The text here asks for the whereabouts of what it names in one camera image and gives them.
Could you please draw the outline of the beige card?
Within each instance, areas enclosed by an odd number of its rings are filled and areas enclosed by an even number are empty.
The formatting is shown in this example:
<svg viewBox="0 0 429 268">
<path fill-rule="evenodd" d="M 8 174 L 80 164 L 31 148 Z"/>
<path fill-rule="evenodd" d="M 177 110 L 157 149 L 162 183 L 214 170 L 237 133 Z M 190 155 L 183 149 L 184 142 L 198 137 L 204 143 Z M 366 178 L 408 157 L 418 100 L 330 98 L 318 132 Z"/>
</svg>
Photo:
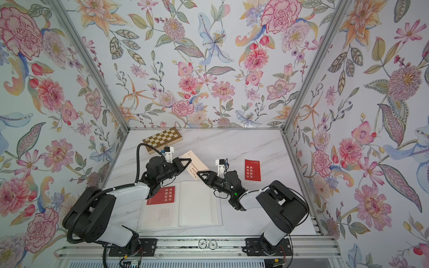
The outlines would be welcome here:
<svg viewBox="0 0 429 268">
<path fill-rule="evenodd" d="M 181 156 L 181 159 L 191 159 L 186 171 L 195 179 L 200 180 L 197 173 L 209 171 L 209 168 L 190 150 Z"/>
</svg>

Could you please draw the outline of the white photo album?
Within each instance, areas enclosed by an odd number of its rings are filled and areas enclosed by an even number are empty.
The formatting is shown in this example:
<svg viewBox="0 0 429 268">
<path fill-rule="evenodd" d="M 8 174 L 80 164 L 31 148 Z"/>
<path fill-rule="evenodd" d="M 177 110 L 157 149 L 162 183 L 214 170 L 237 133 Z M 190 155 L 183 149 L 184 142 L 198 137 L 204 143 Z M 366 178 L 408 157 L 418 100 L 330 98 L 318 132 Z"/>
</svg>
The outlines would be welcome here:
<svg viewBox="0 0 429 268">
<path fill-rule="evenodd" d="M 183 181 L 169 186 L 175 186 L 175 202 L 146 205 L 146 200 L 142 206 L 138 231 L 155 232 L 222 225 L 220 201 L 204 182 Z"/>
</svg>

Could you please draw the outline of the red card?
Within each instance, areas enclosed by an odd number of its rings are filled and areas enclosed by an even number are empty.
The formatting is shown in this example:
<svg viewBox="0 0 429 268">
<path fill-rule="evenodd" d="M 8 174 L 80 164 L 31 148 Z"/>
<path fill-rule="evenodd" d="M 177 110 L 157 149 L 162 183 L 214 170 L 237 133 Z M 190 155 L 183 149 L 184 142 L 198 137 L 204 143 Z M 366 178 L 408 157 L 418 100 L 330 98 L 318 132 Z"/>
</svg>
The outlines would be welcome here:
<svg viewBox="0 0 429 268">
<path fill-rule="evenodd" d="M 261 182 L 260 161 L 245 160 L 245 180 Z"/>
<path fill-rule="evenodd" d="M 163 187 L 152 198 L 149 198 L 146 205 L 171 204 L 175 202 L 175 186 Z"/>
</svg>

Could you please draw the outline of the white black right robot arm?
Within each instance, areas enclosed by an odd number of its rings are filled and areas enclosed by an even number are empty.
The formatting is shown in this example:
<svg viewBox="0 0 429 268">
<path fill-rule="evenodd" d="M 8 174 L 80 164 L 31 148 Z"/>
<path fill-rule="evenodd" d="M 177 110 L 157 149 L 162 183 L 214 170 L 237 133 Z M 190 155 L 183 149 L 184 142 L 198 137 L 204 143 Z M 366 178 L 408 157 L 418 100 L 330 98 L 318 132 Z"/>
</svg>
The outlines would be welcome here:
<svg viewBox="0 0 429 268">
<path fill-rule="evenodd" d="M 248 238 L 242 251 L 247 256 L 292 256 L 293 246 L 288 236 L 309 215 L 309 206 L 295 190 L 275 180 L 260 190 L 245 189 L 236 171 L 223 177 L 213 171 L 201 171 L 198 177 L 215 192 L 228 196 L 229 204 L 237 211 L 263 209 L 270 223 L 258 238 Z"/>
</svg>

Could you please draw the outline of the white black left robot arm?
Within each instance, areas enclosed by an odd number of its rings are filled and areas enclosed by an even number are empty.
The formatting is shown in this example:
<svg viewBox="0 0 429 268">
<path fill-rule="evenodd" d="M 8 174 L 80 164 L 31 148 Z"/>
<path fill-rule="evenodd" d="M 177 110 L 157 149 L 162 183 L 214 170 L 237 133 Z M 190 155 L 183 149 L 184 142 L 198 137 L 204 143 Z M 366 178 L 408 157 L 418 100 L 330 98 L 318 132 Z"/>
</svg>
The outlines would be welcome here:
<svg viewBox="0 0 429 268">
<path fill-rule="evenodd" d="M 145 172 L 137 173 L 133 183 L 108 189 L 87 188 L 63 219 L 68 243 L 112 246 L 127 255 L 138 252 L 139 235 L 130 224 L 120 223 L 120 213 L 154 197 L 164 181 L 181 175 L 191 162 L 190 158 L 167 161 L 164 156 L 156 156 L 146 164 Z"/>
</svg>

